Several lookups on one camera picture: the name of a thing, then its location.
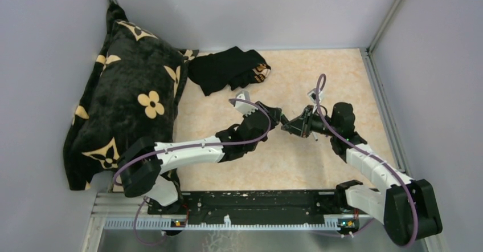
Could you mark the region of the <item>black green highlighter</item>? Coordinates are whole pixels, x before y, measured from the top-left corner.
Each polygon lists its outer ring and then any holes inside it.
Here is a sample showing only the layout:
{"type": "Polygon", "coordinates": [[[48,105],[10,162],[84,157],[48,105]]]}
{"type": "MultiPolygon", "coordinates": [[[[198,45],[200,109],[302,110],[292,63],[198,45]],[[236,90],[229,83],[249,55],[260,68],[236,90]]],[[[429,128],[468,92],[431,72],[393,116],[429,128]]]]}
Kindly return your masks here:
{"type": "Polygon", "coordinates": [[[290,122],[290,120],[285,116],[285,115],[281,115],[280,116],[280,124],[281,125],[285,125],[285,124],[288,124],[290,122]]]}

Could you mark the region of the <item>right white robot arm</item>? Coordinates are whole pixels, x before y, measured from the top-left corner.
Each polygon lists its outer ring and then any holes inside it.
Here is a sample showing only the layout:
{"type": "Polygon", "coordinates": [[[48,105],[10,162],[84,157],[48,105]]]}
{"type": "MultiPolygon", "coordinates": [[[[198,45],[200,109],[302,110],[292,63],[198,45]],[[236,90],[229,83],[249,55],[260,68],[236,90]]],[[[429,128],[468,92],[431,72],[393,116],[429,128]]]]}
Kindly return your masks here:
{"type": "Polygon", "coordinates": [[[379,221],[398,246],[438,235],[443,231],[433,186],[415,180],[379,157],[355,130],[355,114],[349,103],[334,104],[331,116],[322,117],[308,105],[301,115],[289,120],[281,116],[281,129],[306,138],[317,132],[330,137],[331,148],[345,163],[359,170],[374,186],[357,180],[336,187],[334,206],[341,213],[361,210],[379,221]]]}

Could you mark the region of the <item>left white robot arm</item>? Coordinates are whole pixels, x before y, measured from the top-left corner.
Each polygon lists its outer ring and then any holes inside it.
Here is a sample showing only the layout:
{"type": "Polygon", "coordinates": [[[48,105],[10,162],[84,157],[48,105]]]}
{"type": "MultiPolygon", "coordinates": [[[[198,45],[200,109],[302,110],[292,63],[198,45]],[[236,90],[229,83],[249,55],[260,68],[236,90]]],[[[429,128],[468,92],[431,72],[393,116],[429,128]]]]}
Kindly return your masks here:
{"type": "Polygon", "coordinates": [[[281,108],[260,101],[235,100],[234,106],[243,121],[208,138],[184,143],[140,138],[119,158],[113,183],[122,186],[125,197],[148,198],[169,214],[179,212],[183,205],[181,189],[168,173],[188,165],[239,159],[266,141],[268,132],[285,120],[281,108]]]}

